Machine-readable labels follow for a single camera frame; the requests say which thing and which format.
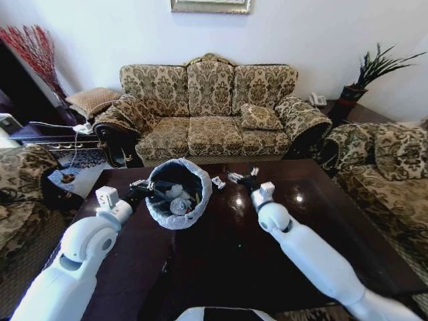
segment wire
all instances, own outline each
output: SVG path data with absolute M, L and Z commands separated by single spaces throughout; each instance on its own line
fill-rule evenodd
M 73 156 L 72 162 L 68 167 L 68 173 L 70 173 L 70 171 L 72 170 L 74 160 L 76 159 L 76 156 L 78 154 L 78 136 L 79 136 L 79 132 L 76 132 L 76 135 L 74 137 L 74 156 Z
M 46 122 L 29 122 L 29 123 L 31 125 L 46 126 L 46 127 L 73 128 L 73 126 L 53 125 L 53 124 L 48 124 Z

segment floor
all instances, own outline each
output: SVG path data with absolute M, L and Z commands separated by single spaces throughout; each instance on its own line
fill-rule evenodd
M 58 159 L 63 168 L 65 168 L 61 172 L 63 174 L 73 174 L 75 179 L 65 184 L 61 182 L 62 175 L 59 171 L 53 172 L 49 176 L 49 179 L 57 186 L 78 194 L 84 199 L 88 196 L 102 170 L 112 168 L 107 163 L 104 152 L 99 149 L 78 150 L 73 164 L 71 162 L 74 157 L 74 151 L 53 151 L 52 154 Z

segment throw pillow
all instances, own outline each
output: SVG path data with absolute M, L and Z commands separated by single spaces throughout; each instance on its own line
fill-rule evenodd
M 266 107 L 244 104 L 241 107 L 242 127 L 249 129 L 282 129 L 280 119 L 275 111 Z
M 115 101 L 113 107 L 141 134 L 151 132 L 161 120 L 160 117 L 152 114 L 141 100 L 128 94 L 122 95 L 119 100 Z
M 71 109 L 81 114 L 86 119 L 91 119 L 97 114 L 105 111 L 113 101 L 119 99 L 120 94 L 107 88 L 94 88 L 76 95 L 67 97 L 66 100 L 72 104 Z
M 428 177 L 428 134 L 422 129 L 396 130 L 376 135 L 374 156 L 388 181 Z

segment sofa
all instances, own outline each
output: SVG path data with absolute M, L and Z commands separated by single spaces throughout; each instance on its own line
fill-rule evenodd
M 423 143 L 408 144 L 403 150 L 387 134 L 405 141 L 414 130 L 423 135 Z M 324 169 L 428 285 L 428 166 L 397 159 L 404 151 L 404 156 L 421 153 L 425 161 L 427 132 L 392 123 L 346 124 L 335 128 L 324 144 Z M 379 159 L 376 144 L 384 145 L 381 150 L 390 150 L 391 155 L 385 158 L 389 163 Z M 411 178 L 419 171 L 423 178 Z M 428 314 L 428 296 L 415 299 Z
M 213 54 L 184 66 L 124 66 L 124 95 L 95 117 L 94 130 L 127 167 L 177 157 L 198 164 L 280 160 L 331 128 L 318 109 L 290 96 L 297 79 L 288 65 L 237 66 Z M 242 127 L 244 104 L 274 110 L 283 129 Z
M 0 149 L 0 319 L 13 313 L 83 202 L 49 181 L 59 168 L 38 145 Z

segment picture frame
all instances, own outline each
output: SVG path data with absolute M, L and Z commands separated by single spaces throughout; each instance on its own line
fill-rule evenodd
M 251 0 L 171 0 L 171 11 L 249 15 Z

